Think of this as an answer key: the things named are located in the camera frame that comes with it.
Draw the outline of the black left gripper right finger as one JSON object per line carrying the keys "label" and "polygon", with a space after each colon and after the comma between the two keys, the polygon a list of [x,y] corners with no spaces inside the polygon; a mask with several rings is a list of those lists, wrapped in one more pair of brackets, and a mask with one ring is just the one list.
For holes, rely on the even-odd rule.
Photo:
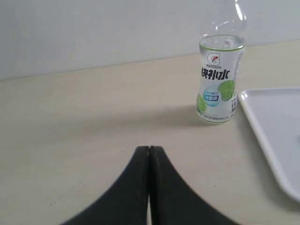
{"label": "black left gripper right finger", "polygon": [[182,179],[161,146],[150,147],[149,197],[153,225],[235,225]]}

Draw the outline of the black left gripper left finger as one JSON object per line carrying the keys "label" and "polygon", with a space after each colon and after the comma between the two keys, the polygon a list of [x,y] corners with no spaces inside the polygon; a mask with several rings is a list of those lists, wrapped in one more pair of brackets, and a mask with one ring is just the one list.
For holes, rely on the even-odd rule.
{"label": "black left gripper left finger", "polygon": [[146,225],[149,147],[135,149],[118,179],[65,225]]}

